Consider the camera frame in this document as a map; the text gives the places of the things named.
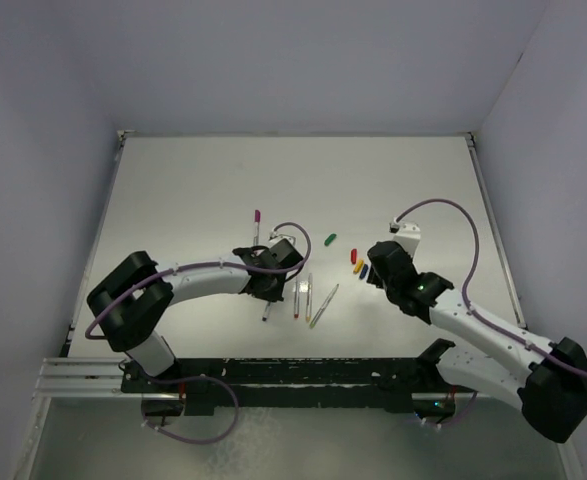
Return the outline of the blue pen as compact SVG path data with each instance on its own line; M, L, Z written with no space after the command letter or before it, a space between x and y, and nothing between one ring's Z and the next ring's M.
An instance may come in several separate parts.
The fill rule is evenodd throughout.
M267 302L265 309L263 311L262 317L261 317L263 322L266 322L268 320L269 315L270 315L270 311L271 311L271 307L272 307L272 303Z

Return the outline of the purple pen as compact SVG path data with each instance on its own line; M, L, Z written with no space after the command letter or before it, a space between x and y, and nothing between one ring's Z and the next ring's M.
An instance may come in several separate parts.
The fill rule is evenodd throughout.
M260 238L260 222L261 222L261 212L260 210L254 210L254 218L253 218L253 246L259 245L259 238Z

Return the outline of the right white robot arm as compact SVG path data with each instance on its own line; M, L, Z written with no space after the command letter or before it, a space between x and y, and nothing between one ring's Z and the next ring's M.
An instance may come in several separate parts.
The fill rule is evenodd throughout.
M459 337L439 357L418 366L429 391L447 384L487 394L518 410L539 434L565 443L587 416L587 355L574 340L554 342L520 329L474 305L433 272L416 270L396 241L367 252L368 283L410 317Z

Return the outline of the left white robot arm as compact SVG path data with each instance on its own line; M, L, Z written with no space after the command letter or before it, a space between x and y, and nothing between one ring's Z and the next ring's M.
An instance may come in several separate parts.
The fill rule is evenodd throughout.
M156 327L170 306L221 294L279 302L288 273L301 268L304 260L286 238L187 265L162 266L137 251L89 293L87 304L111 350L137 363L155 391L167 392L177 384L179 369Z

